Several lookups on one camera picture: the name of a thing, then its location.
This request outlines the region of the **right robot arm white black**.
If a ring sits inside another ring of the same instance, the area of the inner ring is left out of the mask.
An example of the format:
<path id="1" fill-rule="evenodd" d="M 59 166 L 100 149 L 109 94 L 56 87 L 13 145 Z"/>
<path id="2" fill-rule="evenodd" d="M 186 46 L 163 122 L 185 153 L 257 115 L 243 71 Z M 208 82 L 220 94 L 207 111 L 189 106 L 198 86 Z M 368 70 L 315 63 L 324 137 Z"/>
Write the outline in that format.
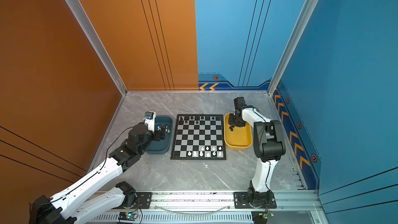
<path id="1" fill-rule="evenodd" d="M 276 208 L 271 179 L 278 161 L 286 153 L 283 125 L 279 120 L 265 117 L 254 106 L 247 105 L 243 97 L 234 99 L 234 107 L 234 113 L 229 115 L 229 129 L 235 132 L 250 125 L 253 129 L 252 145 L 258 158 L 244 201 L 253 208 Z"/>

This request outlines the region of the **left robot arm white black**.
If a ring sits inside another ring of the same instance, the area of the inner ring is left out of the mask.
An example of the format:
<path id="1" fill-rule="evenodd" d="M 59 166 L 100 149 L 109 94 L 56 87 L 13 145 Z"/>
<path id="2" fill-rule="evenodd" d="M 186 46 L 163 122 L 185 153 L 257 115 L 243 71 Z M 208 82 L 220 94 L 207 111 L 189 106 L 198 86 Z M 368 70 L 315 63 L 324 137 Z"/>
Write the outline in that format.
<path id="1" fill-rule="evenodd" d="M 153 141 L 165 139 L 167 125 L 139 123 L 129 131 L 128 138 L 96 169 L 54 194 L 41 196 L 30 206 L 30 224 L 85 224 L 115 207 L 139 207 L 136 190 L 127 182 L 118 183 L 108 192 L 92 198 L 105 184 L 134 165 Z"/>

